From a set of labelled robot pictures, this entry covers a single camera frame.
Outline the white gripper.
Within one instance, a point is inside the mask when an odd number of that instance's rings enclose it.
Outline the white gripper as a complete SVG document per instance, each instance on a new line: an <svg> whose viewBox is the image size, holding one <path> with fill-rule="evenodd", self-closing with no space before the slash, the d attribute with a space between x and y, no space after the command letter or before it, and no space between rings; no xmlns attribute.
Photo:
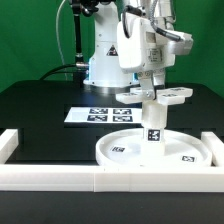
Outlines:
<svg viewBox="0 0 224 224"><path fill-rule="evenodd" d="M117 52L124 73L154 71L173 66L175 55L168 52L168 41L155 33L148 19L128 16L117 25ZM139 81L143 96L155 99L152 78Z"/></svg>

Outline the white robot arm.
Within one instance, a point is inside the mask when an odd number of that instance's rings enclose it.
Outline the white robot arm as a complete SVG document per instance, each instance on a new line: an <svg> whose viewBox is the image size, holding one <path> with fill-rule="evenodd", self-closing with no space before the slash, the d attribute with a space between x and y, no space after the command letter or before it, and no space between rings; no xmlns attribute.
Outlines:
<svg viewBox="0 0 224 224"><path fill-rule="evenodd" d="M139 87L141 97L155 99L165 69L175 62L168 51L174 21L172 0L98 0L84 84L105 93Z"/></svg>

